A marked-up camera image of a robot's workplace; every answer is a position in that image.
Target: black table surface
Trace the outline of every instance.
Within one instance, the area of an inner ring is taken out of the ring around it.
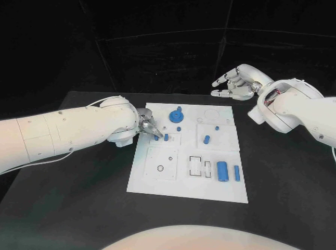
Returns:
[[[232,106],[248,204],[128,193],[137,137],[104,142],[51,164],[23,168],[0,203],[0,249],[101,249],[147,229],[180,224],[231,228],[300,249],[336,249],[336,165],[303,126],[257,125],[241,102],[205,95],[69,92],[61,109],[108,96],[146,103]]]

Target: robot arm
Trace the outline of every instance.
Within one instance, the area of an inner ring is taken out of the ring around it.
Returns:
[[[105,140],[133,143],[137,133],[162,137],[149,109],[136,110],[121,96],[87,106],[0,121],[0,173],[36,160],[74,152]]]
[[[273,81],[245,64],[231,70],[212,86],[225,81],[228,90],[212,91],[212,95],[245,100],[257,93],[257,106],[248,116],[258,124],[267,122],[281,133],[288,133],[301,124],[316,140],[336,148],[336,97],[325,98],[317,89],[296,78]]]

